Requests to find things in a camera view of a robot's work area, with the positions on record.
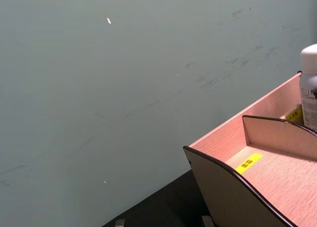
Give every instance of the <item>wooden panel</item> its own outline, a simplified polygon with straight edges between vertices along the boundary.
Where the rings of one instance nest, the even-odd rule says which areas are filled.
[[[250,143],[317,159],[317,134],[280,119],[243,117]]]
[[[294,226],[229,166],[223,163],[231,172],[212,161],[215,159],[188,147],[185,153],[217,226]]]
[[[300,103],[299,77],[295,75],[233,118],[194,142],[191,147],[205,154],[226,161],[248,143],[242,115],[280,117]]]
[[[226,164],[236,168],[254,153],[263,157],[242,176],[295,224],[317,226],[317,163],[281,151],[247,146]]]

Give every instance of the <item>white bottle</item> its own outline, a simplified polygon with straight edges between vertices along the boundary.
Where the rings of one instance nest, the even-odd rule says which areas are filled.
[[[301,53],[302,75],[299,82],[305,126],[317,132],[317,44]]]

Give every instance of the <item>wooden box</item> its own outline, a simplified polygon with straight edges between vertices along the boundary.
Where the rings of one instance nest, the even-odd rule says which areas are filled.
[[[216,226],[317,226],[317,133],[280,119],[299,78],[184,147]]]

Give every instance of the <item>black edge trim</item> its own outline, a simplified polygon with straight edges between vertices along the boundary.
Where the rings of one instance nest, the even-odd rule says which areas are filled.
[[[296,124],[296,123],[294,123],[294,122],[287,121],[287,120],[285,120],[285,119],[274,118],[274,117],[260,117],[260,116],[252,116],[252,115],[243,115],[243,116],[242,116],[242,119],[243,119],[244,117],[255,118],[255,119],[262,119],[262,120],[271,120],[271,121],[277,121],[277,122],[284,122],[284,123],[286,123],[286,124],[293,125],[293,126],[295,126],[295,127],[298,127],[298,128],[300,128],[300,129],[303,129],[304,131],[306,131],[306,132],[312,134],[313,136],[316,136],[316,137],[317,137],[317,133],[316,133],[314,130],[312,130],[312,129],[308,128],[308,127],[305,127],[305,126],[301,126],[301,125]]]
[[[275,215],[279,220],[281,220],[286,226],[288,227],[297,227],[293,222],[291,222],[286,216],[284,216],[279,210],[277,210],[262,194],[252,186],[252,184],[249,183],[242,175],[237,173],[232,167],[229,165],[221,162],[220,160],[213,158],[211,156],[208,156],[198,150],[195,150],[189,146],[184,146],[183,149],[186,149],[190,152],[193,152],[194,154],[197,154],[199,156],[202,156],[203,158],[217,164],[218,166],[222,167],[225,169],[227,172],[229,172],[233,177],[235,177],[238,181],[244,185],[253,196],[259,200],[264,207],[266,207],[270,212],[272,212],[273,215]]]

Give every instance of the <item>wooden organizer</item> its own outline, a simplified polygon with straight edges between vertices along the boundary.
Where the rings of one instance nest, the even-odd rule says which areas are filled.
[[[317,133],[279,119],[300,103],[299,77],[184,147],[216,226],[317,226]]]

